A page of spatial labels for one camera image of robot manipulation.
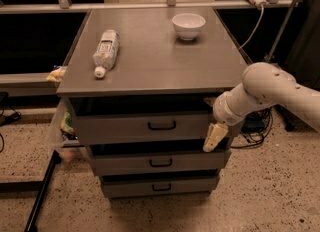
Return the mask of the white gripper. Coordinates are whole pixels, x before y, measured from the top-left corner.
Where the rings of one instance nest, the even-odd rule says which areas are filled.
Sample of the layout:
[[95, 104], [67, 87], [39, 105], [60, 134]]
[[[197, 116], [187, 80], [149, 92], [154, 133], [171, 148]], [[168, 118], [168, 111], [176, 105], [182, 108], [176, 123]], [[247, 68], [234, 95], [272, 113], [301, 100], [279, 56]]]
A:
[[204, 152], [213, 151], [228, 133], [228, 126], [234, 126], [244, 120], [243, 116], [234, 113], [227, 103], [228, 93], [225, 92], [219, 97], [205, 97], [203, 101], [213, 106], [213, 117], [219, 123], [211, 123], [203, 145]]

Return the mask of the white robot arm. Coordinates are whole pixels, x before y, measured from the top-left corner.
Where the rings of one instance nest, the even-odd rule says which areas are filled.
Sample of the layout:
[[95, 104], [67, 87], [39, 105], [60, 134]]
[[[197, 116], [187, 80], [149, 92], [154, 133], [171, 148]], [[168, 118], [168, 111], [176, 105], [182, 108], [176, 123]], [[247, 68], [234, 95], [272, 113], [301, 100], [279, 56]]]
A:
[[249, 65], [239, 85], [205, 102], [213, 109], [215, 123], [209, 125], [204, 152], [213, 151], [229, 128], [248, 114], [275, 105], [286, 108], [320, 131], [320, 92], [298, 84], [291, 74], [269, 63]]

